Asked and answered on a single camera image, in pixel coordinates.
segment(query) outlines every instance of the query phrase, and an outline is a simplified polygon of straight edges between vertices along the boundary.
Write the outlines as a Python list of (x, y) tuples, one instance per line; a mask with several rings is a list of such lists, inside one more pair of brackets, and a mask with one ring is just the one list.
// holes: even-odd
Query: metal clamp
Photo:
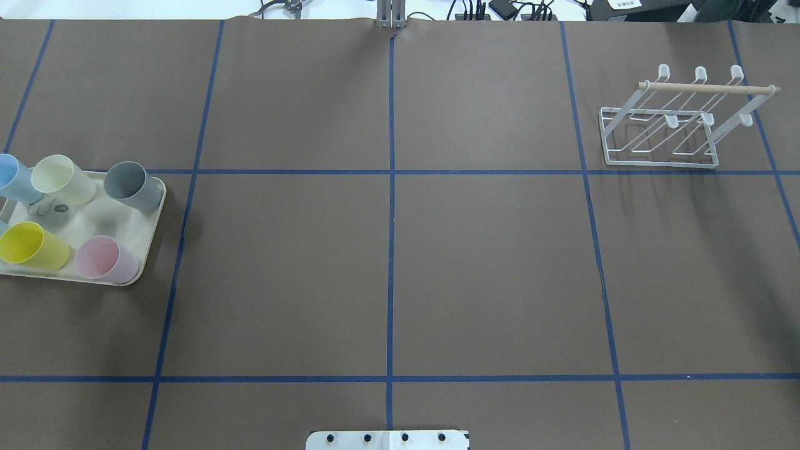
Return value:
[(378, 28), (406, 28), (406, 0), (378, 0)]

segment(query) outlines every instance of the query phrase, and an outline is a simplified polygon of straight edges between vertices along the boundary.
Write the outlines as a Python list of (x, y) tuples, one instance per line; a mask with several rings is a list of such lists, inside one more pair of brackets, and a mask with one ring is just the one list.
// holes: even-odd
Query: cup rim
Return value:
[[(117, 167), (119, 167), (119, 166), (121, 166), (123, 164), (135, 164), (142, 171), (142, 174), (144, 175), (144, 180), (142, 180), (142, 185), (133, 194), (128, 195), (127, 197), (114, 197), (113, 195), (108, 193), (108, 189), (106, 189), (106, 181), (108, 180), (108, 176), (111, 174), (111, 171), (113, 171), (114, 169), (116, 169)], [(122, 161), (120, 163), (114, 164), (106, 172), (106, 177), (102, 181), (102, 187), (103, 187), (103, 190), (106, 192), (106, 194), (108, 194), (108, 196), (111, 197), (112, 199), (114, 199), (114, 200), (128, 200), (128, 199), (132, 199), (133, 197), (135, 197), (139, 192), (142, 192), (142, 189), (144, 189), (145, 185), (147, 184), (147, 177), (149, 177), (149, 176), (150, 176), (150, 174), (147, 173), (147, 169), (145, 169), (145, 167), (142, 164), (139, 164), (136, 161)]]
[(0, 189), (7, 188), (11, 183), (14, 182), (14, 180), (17, 178), (17, 175), (19, 175), (19, 166), (20, 166), (19, 159), (17, 159), (17, 157), (14, 155), (9, 155), (7, 153), (0, 153), (0, 159), (8, 159), (8, 158), (11, 158), (11, 161), (14, 161), (14, 163), (16, 164), (14, 170), (14, 176), (12, 176), (10, 180), (8, 180), (8, 183), (1, 185)]
[[(91, 242), (93, 240), (96, 240), (96, 239), (102, 239), (102, 240), (110, 239), (111, 242), (114, 243), (114, 245), (117, 247), (117, 260), (114, 261), (114, 265), (111, 266), (111, 268), (108, 271), (106, 271), (105, 273), (103, 273), (102, 275), (100, 275), (100, 276), (86, 276), (86, 275), (83, 275), (83, 273), (81, 273), (81, 269), (78, 268), (78, 255), (81, 253), (81, 250), (83, 250), (85, 245), (87, 245), (89, 242)], [(117, 268), (117, 266), (119, 265), (119, 262), (121, 260), (122, 260), (122, 249), (120, 248), (119, 242), (117, 242), (116, 239), (114, 239), (114, 238), (112, 238), (111, 236), (108, 236), (108, 235), (92, 236), (92, 237), (88, 238), (83, 244), (81, 244), (81, 246), (75, 252), (75, 270), (77, 270), (78, 273), (83, 278), (86, 278), (86, 279), (101, 279), (102, 277), (110, 274), (115, 268)]]
[(3, 233), (0, 235), (0, 241), (2, 241), (2, 239), (3, 239), (4, 237), (6, 237), (6, 234), (8, 234), (8, 232), (9, 232), (9, 231), (11, 231), (13, 228), (20, 227), (20, 226), (22, 226), (22, 225), (30, 226), (31, 224), (33, 224), (33, 225), (35, 225), (35, 226), (36, 226), (36, 231), (38, 231), (38, 233), (39, 233), (39, 237), (40, 237), (40, 240), (39, 240), (39, 245), (38, 245), (38, 247), (36, 247), (36, 251), (34, 251), (34, 252), (33, 252), (33, 253), (30, 255), (30, 256), (28, 256), (27, 258), (25, 258), (25, 259), (23, 259), (23, 260), (21, 260), (21, 261), (14, 261), (14, 262), (11, 262), (11, 261), (8, 261), (8, 260), (6, 260), (6, 259), (3, 259), (3, 258), (0, 258), (0, 259), (2, 259), (3, 261), (7, 262), (8, 264), (22, 264), (22, 263), (26, 263), (26, 262), (30, 261), (30, 260), (31, 260), (31, 259), (33, 259), (33, 258), (34, 258), (36, 255), (38, 255), (38, 254), (39, 254), (39, 251), (42, 249), (42, 246), (45, 244), (45, 229), (44, 229), (44, 227), (42, 227), (42, 225), (39, 225), (39, 224), (38, 224), (38, 223), (36, 223), (36, 222), (25, 221), (25, 222), (16, 223), (16, 224), (14, 224), (14, 225), (12, 225), (12, 226), (8, 227), (8, 230), (6, 230), (5, 232), (3, 232)]
[[(55, 159), (61, 159), (61, 160), (66, 160), (66, 161), (70, 162), (70, 177), (58, 189), (43, 190), (39, 186), (37, 186), (38, 183), (36, 183), (36, 181), (35, 181), (36, 178), (37, 178), (37, 176), (36, 176), (37, 175), (37, 169), (39, 169), (39, 167), (42, 166), (42, 163), (51, 163)], [(41, 177), (42, 170), (39, 169), (38, 173), (39, 173), (39, 176)], [(69, 156), (66, 156), (66, 155), (50, 155), (50, 156), (47, 156), (44, 159), (42, 159), (42, 161), (39, 161), (39, 163), (36, 164), (36, 167), (34, 167), (33, 170), (30, 172), (30, 184), (34, 187), (35, 190), (37, 190), (39, 192), (42, 192), (44, 194), (53, 194), (54, 192), (58, 192), (61, 189), (65, 188), (67, 184), (70, 184), (70, 181), (72, 180), (72, 178), (74, 176), (75, 176), (75, 161), (73, 161), (72, 158), (70, 158)]]

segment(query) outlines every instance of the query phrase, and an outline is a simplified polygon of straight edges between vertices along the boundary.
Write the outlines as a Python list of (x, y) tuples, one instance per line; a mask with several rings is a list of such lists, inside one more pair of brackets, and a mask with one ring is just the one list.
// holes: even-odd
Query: wooden handle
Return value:
[(780, 94), (781, 88), (775, 86), (722, 86), (719, 84), (688, 84), (682, 82), (639, 82), (639, 90), (665, 90), (670, 92), (702, 92), (705, 94), (750, 94), (770, 95), (773, 88)]

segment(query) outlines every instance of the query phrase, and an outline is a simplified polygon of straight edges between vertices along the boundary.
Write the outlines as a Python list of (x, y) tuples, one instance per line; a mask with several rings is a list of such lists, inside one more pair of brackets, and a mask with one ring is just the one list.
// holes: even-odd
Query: white tray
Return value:
[[(161, 203), (158, 208), (143, 212), (122, 204), (106, 194), (106, 190), (102, 186), (102, 182), (106, 178), (104, 172), (87, 171), (86, 174), (97, 185), (97, 192), (88, 203), (67, 206), (52, 195), (45, 195), (41, 200), (30, 205), (8, 199), (0, 211), (0, 221), (9, 225), (25, 221), (36, 222), (66, 242), (72, 250), (66, 266), (57, 271), (46, 271), (19, 264), (8, 264), (0, 260), (0, 275), (60, 279), (108, 286), (127, 286), (142, 276), (155, 228), (158, 225), (158, 218), (161, 217), (161, 209), (164, 208), (166, 199), (164, 182), (153, 177), (156, 183), (162, 187)], [(78, 274), (74, 264), (75, 252), (85, 241), (97, 235), (111, 236), (139, 259), (139, 273), (130, 282), (112, 284), (86, 279)]]

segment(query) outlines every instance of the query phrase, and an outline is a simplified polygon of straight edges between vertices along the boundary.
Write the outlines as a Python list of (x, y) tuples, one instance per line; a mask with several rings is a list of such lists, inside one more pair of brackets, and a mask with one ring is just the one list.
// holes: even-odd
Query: cup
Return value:
[(39, 161), (30, 176), (34, 188), (67, 203), (83, 205), (92, 200), (97, 185), (64, 155), (51, 155)]
[(109, 236), (95, 236), (75, 252), (75, 268), (88, 279), (125, 284), (139, 273), (139, 260)]
[(0, 195), (20, 203), (33, 203), (44, 194), (30, 183), (30, 169), (14, 156), (0, 154)]
[(109, 197), (140, 211), (155, 209), (163, 197), (162, 187), (139, 163), (119, 163), (106, 174), (103, 188)]
[(20, 222), (0, 236), (0, 259), (54, 271), (70, 259), (70, 246), (36, 222)]

